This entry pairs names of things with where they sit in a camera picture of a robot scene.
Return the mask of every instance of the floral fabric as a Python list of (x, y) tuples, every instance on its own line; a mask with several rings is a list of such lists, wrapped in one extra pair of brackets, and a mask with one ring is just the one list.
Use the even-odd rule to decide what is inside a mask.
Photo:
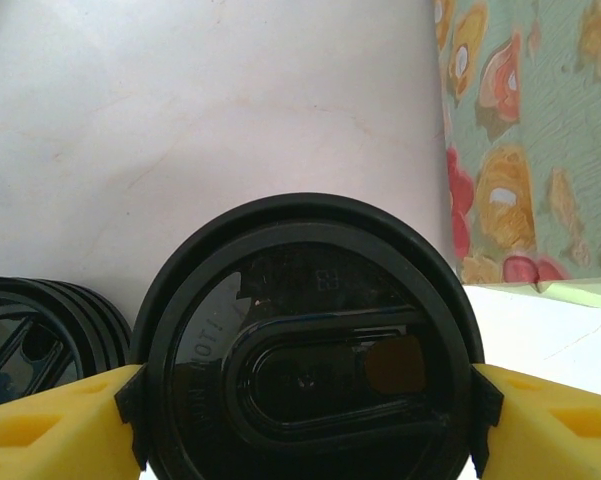
[(601, 0), (433, 0), (467, 284), (601, 277)]

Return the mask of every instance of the black plastic lid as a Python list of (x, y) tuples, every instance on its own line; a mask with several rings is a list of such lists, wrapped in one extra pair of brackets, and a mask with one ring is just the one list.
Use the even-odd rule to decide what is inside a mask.
[(394, 217), (272, 197), (203, 227), (142, 305), (159, 478), (456, 478), (468, 456), (462, 287)]
[(124, 365), (99, 308), (83, 287), (0, 277), (0, 404)]

